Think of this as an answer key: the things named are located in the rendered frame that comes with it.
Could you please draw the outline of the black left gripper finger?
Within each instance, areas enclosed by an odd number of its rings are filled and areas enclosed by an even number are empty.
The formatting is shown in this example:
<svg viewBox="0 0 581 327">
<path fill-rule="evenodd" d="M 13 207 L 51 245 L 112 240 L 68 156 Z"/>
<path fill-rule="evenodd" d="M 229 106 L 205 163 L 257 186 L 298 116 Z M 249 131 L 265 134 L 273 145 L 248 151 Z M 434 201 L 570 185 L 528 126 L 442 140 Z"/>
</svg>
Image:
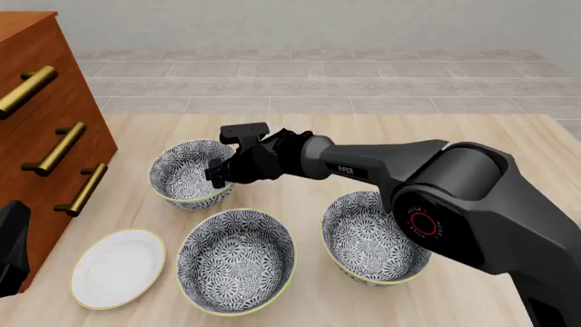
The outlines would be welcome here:
<svg viewBox="0 0 581 327">
<path fill-rule="evenodd" d="M 18 200 L 0 211 L 0 298 L 18 293 L 30 266 L 26 238 L 31 209 Z"/>
</svg>

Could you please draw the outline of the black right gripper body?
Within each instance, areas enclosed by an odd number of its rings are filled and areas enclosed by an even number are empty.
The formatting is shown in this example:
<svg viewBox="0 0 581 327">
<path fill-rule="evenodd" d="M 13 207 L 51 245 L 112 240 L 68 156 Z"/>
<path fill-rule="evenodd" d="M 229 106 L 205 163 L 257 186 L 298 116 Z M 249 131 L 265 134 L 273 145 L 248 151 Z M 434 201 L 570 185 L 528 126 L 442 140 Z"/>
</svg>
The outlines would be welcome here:
<svg viewBox="0 0 581 327">
<path fill-rule="evenodd" d="M 212 183 L 214 189 L 221 189 L 226 186 L 224 168 L 222 159 L 215 158 L 209 161 L 209 166 L 204 171 L 206 180 Z"/>
</svg>

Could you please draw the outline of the black white patterned bowl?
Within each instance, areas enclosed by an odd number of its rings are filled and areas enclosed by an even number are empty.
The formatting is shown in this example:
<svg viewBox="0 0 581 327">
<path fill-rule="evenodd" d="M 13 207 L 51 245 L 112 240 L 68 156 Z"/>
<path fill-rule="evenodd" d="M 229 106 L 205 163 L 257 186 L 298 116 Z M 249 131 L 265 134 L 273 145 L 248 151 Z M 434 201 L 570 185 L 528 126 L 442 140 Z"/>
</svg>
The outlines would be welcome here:
<svg viewBox="0 0 581 327">
<path fill-rule="evenodd" d="M 373 191 L 346 193 L 322 216 L 320 233 L 335 264 L 352 280 L 385 287 L 419 277 L 431 252 L 412 242 Z"/>
<path fill-rule="evenodd" d="M 210 315 L 248 315 L 275 302 L 296 269 L 294 239 L 275 217 L 230 209 L 203 220 L 177 252 L 184 298 Z"/>
<path fill-rule="evenodd" d="M 154 161 L 149 172 L 150 185 L 165 201 L 180 209 L 208 209 L 224 201 L 234 184 L 213 187 L 206 180 L 210 160 L 227 160 L 234 150 L 215 140 L 191 140 L 165 150 Z"/>
</svg>

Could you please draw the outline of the white plate with gold rim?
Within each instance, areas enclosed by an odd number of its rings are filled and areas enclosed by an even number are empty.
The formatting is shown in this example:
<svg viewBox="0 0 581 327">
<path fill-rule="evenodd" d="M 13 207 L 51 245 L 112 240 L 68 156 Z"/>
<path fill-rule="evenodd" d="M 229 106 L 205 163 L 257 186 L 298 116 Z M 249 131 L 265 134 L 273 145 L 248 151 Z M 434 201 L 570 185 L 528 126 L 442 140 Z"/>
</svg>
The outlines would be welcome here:
<svg viewBox="0 0 581 327">
<path fill-rule="evenodd" d="M 166 261 L 162 238 L 144 228 L 108 233 L 78 259 L 69 279 L 74 301 L 111 310 L 137 299 L 157 280 Z"/>
</svg>

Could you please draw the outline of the red-brown wooden cabinet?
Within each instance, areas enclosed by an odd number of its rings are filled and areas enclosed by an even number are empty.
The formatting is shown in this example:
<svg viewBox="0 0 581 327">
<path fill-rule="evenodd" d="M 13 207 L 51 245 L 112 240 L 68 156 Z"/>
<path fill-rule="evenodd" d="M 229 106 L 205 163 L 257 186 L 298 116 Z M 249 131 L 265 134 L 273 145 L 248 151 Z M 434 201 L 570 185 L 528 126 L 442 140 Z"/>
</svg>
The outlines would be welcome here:
<svg viewBox="0 0 581 327">
<path fill-rule="evenodd" d="M 73 219 L 54 206 L 72 202 L 88 178 L 82 169 L 108 165 L 117 151 L 56 13 L 0 12 L 0 98 L 23 82 L 21 73 L 46 65 L 57 78 L 0 120 L 0 211 L 13 200 L 31 209 L 26 238 L 30 272 L 18 293 L 29 288 Z M 49 176 L 22 171 L 22 163 L 39 163 L 63 138 L 56 128 L 77 122 L 86 124 L 86 132 Z"/>
</svg>

